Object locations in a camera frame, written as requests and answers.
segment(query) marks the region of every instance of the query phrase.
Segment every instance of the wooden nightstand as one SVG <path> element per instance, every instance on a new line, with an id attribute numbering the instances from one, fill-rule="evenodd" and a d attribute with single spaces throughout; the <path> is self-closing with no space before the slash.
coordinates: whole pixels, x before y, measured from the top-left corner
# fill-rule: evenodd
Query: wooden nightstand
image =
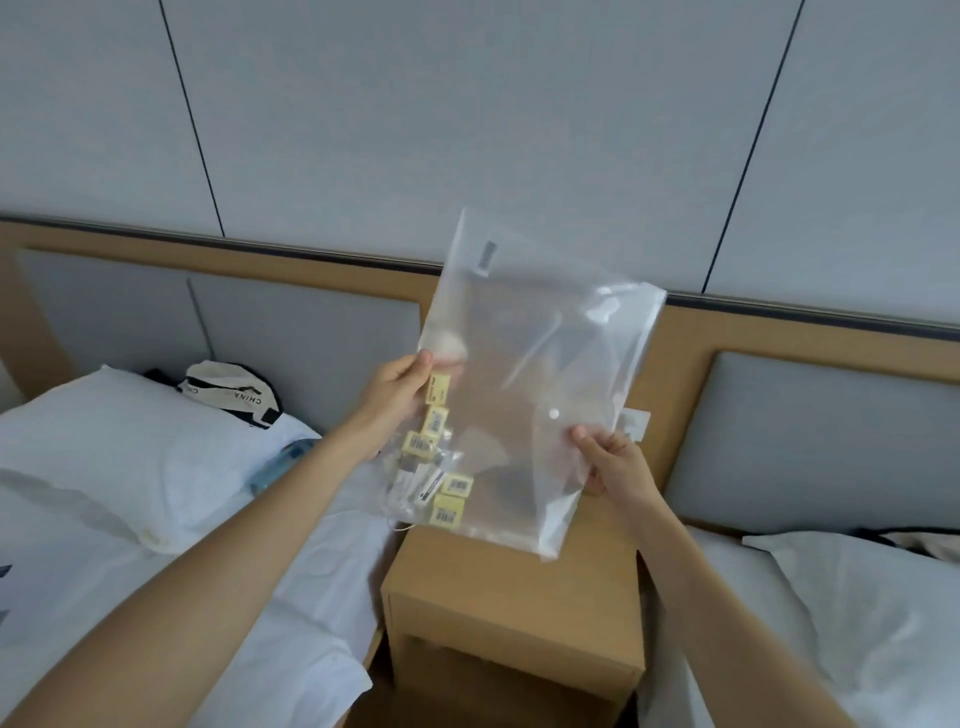
<path id="1" fill-rule="evenodd" d="M 636 551 L 602 506 L 581 498 L 551 563 L 413 529 L 382 587 L 397 694 L 471 724 L 613 725 L 643 638 Z"/>

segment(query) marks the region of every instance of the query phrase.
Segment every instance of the hand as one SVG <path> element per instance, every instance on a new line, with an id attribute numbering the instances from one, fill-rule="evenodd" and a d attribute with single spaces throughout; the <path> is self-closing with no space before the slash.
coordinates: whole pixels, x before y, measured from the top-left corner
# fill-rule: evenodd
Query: hand
<path id="1" fill-rule="evenodd" d="M 590 465 L 587 488 L 608 498 L 614 512 L 629 519 L 638 506 L 664 505 L 643 452 L 625 434 L 577 425 L 570 439 Z"/>
<path id="2" fill-rule="evenodd" d="M 338 428 L 360 443 L 367 459 L 375 457 L 387 439 L 417 408 L 417 392 L 433 369 L 433 354 L 424 349 L 380 365 L 360 401 Z"/>

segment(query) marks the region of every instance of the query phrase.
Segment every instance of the clear plastic bag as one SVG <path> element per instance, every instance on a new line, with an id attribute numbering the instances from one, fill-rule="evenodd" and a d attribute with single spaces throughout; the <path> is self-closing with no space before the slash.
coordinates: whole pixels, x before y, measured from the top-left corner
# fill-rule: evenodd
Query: clear plastic bag
<path id="1" fill-rule="evenodd" d="M 665 296 L 464 210 L 420 337 L 433 407 L 381 452 L 382 511 L 556 558 L 588 472 L 567 431 L 614 427 Z"/>

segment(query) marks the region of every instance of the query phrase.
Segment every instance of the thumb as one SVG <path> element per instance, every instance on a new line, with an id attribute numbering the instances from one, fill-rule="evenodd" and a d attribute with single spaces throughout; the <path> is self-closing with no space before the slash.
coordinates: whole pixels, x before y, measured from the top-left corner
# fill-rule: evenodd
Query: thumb
<path id="1" fill-rule="evenodd" d="M 577 425 L 571 429 L 570 438 L 590 465 L 595 465 L 599 468 L 612 457 L 606 450 L 600 447 L 596 440 L 589 436 L 587 429 L 583 425 Z"/>
<path id="2" fill-rule="evenodd" d="M 421 349 L 417 354 L 417 358 L 414 359 L 414 363 L 410 365 L 403 376 L 400 378 L 400 381 L 403 385 L 411 390 L 411 392 L 416 392 L 424 384 L 426 380 L 430 377 L 430 371 L 433 369 L 433 352 L 429 349 Z"/>

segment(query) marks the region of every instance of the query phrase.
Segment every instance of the wooden headboard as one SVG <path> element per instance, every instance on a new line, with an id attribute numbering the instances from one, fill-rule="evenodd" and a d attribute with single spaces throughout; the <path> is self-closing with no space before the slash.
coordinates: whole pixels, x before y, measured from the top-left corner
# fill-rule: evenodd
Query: wooden headboard
<path id="1" fill-rule="evenodd" d="M 174 242 L 98 231 L 0 222 L 0 358 L 27 397 L 73 376 L 20 274 L 18 248 L 264 279 L 416 302 L 425 317 L 437 275 L 374 261 L 331 262 L 321 254 L 238 246 L 216 240 Z M 627 405 L 652 413 L 642 447 L 658 483 L 669 475 L 686 426 L 720 351 L 960 383 L 960 331 L 895 327 L 764 306 L 709 310 L 709 301 L 668 300 Z M 807 321 L 783 317 L 808 318 Z M 899 328 L 901 333 L 891 330 Z"/>

